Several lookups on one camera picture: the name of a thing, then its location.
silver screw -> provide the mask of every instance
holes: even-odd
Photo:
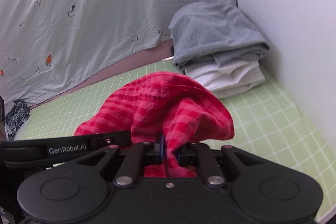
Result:
[[[175,184],[172,183],[172,182],[167,182],[167,183],[166,183],[166,187],[167,187],[167,188],[174,188],[174,186],[175,186]]]
[[[128,176],[122,176],[122,177],[118,177],[115,182],[121,186],[126,186],[129,185],[133,182],[131,177]]]
[[[208,182],[212,185],[220,185],[224,183],[225,180],[221,176],[211,176],[211,177],[208,177]]]

silver bolt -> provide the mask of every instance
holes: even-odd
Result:
[[[122,176],[122,177],[118,177],[115,182],[121,186],[126,186],[129,185],[133,182],[131,177],[128,176]]]
[[[174,186],[175,186],[175,184],[172,183],[172,182],[167,182],[167,183],[166,183],[166,187],[167,187],[167,188],[174,188]]]
[[[208,177],[208,182],[212,185],[220,185],[224,183],[225,180],[221,176],[211,176],[211,177]]]

red fabric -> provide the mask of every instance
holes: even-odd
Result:
[[[118,130],[130,130],[132,143],[154,142],[164,133],[166,161],[147,166],[147,177],[194,177],[192,168],[179,166],[174,151],[187,142],[234,136],[222,103],[191,78],[171,72],[151,73],[115,91],[75,136]]]

pile of clothes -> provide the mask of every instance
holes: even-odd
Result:
[[[265,81],[259,60],[270,49],[261,32],[234,5],[197,2],[174,14],[173,64],[218,98]]]
[[[20,101],[17,104],[13,101],[8,102],[5,106],[6,139],[13,140],[28,118],[29,110],[25,102]]]

carrot print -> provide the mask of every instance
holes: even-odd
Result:
[[[51,66],[50,63],[51,63],[51,55],[49,54],[48,57],[47,57],[47,60],[45,61],[45,65],[46,66]]]

